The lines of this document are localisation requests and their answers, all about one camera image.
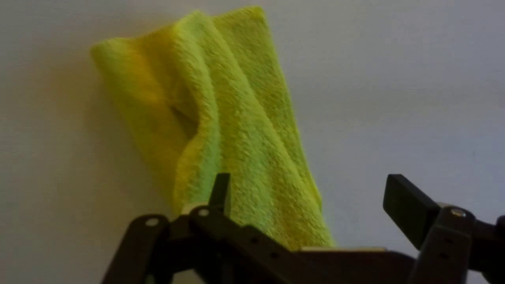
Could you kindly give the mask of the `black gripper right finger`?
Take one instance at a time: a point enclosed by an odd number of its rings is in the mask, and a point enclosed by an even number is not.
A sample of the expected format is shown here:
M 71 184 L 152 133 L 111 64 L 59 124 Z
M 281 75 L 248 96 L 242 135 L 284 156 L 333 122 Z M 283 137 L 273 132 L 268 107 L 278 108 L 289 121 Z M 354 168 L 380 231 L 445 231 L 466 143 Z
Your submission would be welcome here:
M 437 203 L 401 173 L 387 176 L 382 206 L 418 250 L 472 249 L 474 214 Z

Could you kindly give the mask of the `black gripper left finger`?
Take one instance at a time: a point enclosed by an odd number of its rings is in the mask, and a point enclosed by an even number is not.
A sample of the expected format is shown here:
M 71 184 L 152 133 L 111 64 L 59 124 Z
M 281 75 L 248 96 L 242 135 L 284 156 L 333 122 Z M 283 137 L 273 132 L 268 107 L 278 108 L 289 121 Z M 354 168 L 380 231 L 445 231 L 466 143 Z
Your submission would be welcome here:
M 227 212 L 227 192 L 229 192 L 231 174 L 218 173 L 212 187 L 212 193 L 207 203 L 190 203 L 183 206 L 182 214 L 197 217 L 210 217 L 213 214 Z

